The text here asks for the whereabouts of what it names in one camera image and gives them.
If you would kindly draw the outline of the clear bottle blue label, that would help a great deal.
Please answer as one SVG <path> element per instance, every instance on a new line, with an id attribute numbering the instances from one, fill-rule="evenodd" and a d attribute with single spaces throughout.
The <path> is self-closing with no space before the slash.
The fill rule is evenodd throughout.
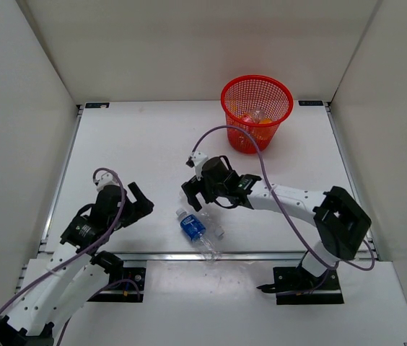
<path id="1" fill-rule="evenodd" d="M 206 227 L 193 214 L 187 213 L 183 208 L 176 210 L 176 216 L 180 227 L 192 247 L 201 253 L 208 262 L 218 260 L 221 255 L 218 240 L 209 238 Z"/>

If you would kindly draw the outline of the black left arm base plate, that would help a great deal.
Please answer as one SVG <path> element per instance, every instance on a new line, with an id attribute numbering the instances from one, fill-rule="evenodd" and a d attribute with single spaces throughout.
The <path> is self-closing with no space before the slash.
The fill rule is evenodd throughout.
<path id="1" fill-rule="evenodd" d="M 142 303 L 145 281 L 145 261 L 124 261 L 122 270 L 110 274 L 108 287 L 88 301 L 97 303 Z"/>

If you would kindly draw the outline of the orange juice bottle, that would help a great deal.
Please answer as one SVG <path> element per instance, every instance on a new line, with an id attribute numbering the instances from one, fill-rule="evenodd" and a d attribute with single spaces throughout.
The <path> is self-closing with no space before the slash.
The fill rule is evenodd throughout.
<path id="1" fill-rule="evenodd" d="M 262 119 L 258 124 L 259 125 L 268 125 L 268 124 L 271 124 L 271 123 L 272 123 L 271 119 L 265 118 L 265 119 Z"/>
<path id="2" fill-rule="evenodd" d="M 245 132 L 249 133 L 250 136 L 252 136 L 253 138 L 255 137 L 254 134 L 255 128 L 253 127 L 255 121 L 249 112 L 242 114 L 237 118 L 237 120 L 234 120 L 230 117 L 227 118 L 227 124 L 238 128 L 242 128 Z M 248 139 L 248 137 L 239 130 L 229 128 L 227 130 L 227 136 L 229 143 L 234 147 L 239 148 L 250 146 L 250 140 Z"/>

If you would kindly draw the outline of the large clear plastic bottle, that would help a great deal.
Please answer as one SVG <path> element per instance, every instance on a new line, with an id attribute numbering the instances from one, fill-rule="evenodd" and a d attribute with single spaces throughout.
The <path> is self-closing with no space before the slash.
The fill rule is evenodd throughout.
<path id="1" fill-rule="evenodd" d="M 204 205 L 200 211 L 195 211 L 187 201 L 183 191 L 179 192 L 180 207 L 187 213 L 193 214 L 206 227 L 208 237 L 221 241 L 224 238 L 224 229 L 220 221 L 221 213 L 219 209 L 212 205 Z"/>

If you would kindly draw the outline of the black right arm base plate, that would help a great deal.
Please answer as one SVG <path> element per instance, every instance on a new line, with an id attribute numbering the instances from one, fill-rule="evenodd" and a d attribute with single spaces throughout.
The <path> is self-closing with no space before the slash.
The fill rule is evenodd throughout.
<path id="1" fill-rule="evenodd" d="M 274 267 L 273 283 L 259 285 L 257 289 L 274 294 L 278 306 L 344 304 L 335 270 L 326 270 L 316 278 L 298 267 Z"/>

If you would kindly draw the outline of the clear bottle red cap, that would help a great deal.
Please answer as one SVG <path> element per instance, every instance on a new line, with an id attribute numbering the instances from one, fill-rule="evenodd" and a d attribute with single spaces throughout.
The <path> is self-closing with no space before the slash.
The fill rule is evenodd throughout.
<path id="1" fill-rule="evenodd" d="M 260 108 L 255 108 L 251 110 L 249 113 L 250 118 L 254 123 L 259 123 L 262 119 L 266 118 L 265 112 Z"/>

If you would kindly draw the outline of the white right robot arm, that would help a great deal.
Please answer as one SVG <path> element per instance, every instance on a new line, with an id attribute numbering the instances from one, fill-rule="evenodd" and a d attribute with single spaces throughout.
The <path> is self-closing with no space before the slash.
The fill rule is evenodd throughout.
<path id="1" fill-rule="evenodd" d="M 325 272 L 340 262 L 354 260 L 372 225 L 367 213 L 342 187 L 321 192 L 273 184 L 257 175 L 239 175 L 226 156 L 209 158 L 200 151 L 191 154 L 186 164 L 195 174 L 183 183 L 182 190 L 196 211 L 202 208 L 200 198 L 216 205 L 225 199 L 227 209 L 272 211 L 317 229 L 319 241 L 307 250 L 294 271 L 305 288 L 315 287 Z"/>

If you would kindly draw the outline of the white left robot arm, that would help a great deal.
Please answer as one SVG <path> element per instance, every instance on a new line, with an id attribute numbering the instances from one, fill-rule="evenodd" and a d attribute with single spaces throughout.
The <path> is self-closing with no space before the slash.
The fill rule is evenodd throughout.
<path id="1" fill-rule="evenodd" d="M 124 279 L 123 261 L 100 247 L 110 235 L 149 215 L 154 204 L 134 182 L 99 187 L 96 201 L 73 217 L 45 272 L 0 312 L 0 345 L 53 345 L 86 301 Z"/>

